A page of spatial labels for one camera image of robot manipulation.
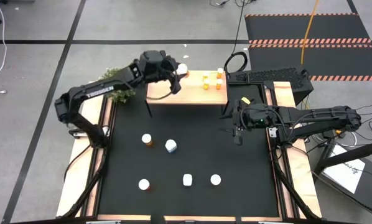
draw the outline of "black table surface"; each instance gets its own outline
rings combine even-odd
[[[150,118],[139,93],[114,114],[99,214],[279,216],[264,129],[243,133],[244,144],[235,146],[231,120],[218,119],[220,106],[151,105]],[[230,87],[229,96],[263,100],[257,86]],[[154,147],[141,141],[145,133]],[[168,139],[177,143],[172,154]],[[193,175],[188,189],[184,174]],[[219,186],[211,185],[213,174],[221,176]],[[141,179],[151,183],[150,192],[139,189]]]

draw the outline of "wooden table frame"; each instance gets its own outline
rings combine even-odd
[[[274,82],[274,92],[279,106],[291,106],[295,107],[294,97],[292,95],[292,90],[289,82]],[[272,96],[270,89],[265,89],[265,94],[267,98],[267,104],[271,105]],[[101,110],[102,104],[105,104],[104,111]],[[91,121],[92,123],[99,123],[101,125],[109,125],[113,121],[109,120],[110,114],[114,113],[113,104],[110,100],[104,100],[103,96],[92,98],[84,102],[82,109],[82,115]],[[77,156],[87,145],[89,140],[87,138],[76,139],[73,145],[72,155],[70,160]],[[295,147],[305,151],[305,144],[302,139],[297,140],[294,143]],[[98,149],[93,152],[92,148],[89,148],[84,155],[82,155],[68,170],[67,178],[65,180],[62,196],[58,206],[57,216],[66,213],[74,202],[78,199],[82,191],[85,189],[85,185],[88,181],[88,175],[90,174],[91,166],[94,166],[94,171],[99,167],[101,155],[103,154],[102,149]],[[292,176],[292,183],[295,190],[298,192],[302,200],[309,206],[311,211],[313,211],[317,216],[321,217],[319,201],[317,200],[315,185],[313,182],[312,175],[310,173],[309,160],[306,154],[299,152],[293,148],[287,150],[287,159],[289,161],[289,168]],[[279,160],[281,169],[285,171],[284,163]],[[85,216],[94,216],[94,211],[97,210],[97,201],[99,190],[98,187],[100,181],[94,186],[88,202],[85,208],[82,208]],[[278,189],[279,184],[276,183],[276,193],[277,197],[284,199],[285,210],[288,218],[294,218],[294,213],[298,213],[301,218],[304,215],[300,210],[297,212],[293,211],[292,200],[283,184],[281,184],[282,189]],[[278,203],[279,217],[241,217],[242,222],[255,222],[255,221],[267,221],[275,222],[282,220],[281,205]],[[133,221],[149,221],[150,215],[105,215],[97,214],[99,220],[133,220]],[[221,222],[235,222],[236,217],[192,217],[192,216],[164,216],[166,221],[184,221],[184,220],[195,220],[195,221],[221,221]]]

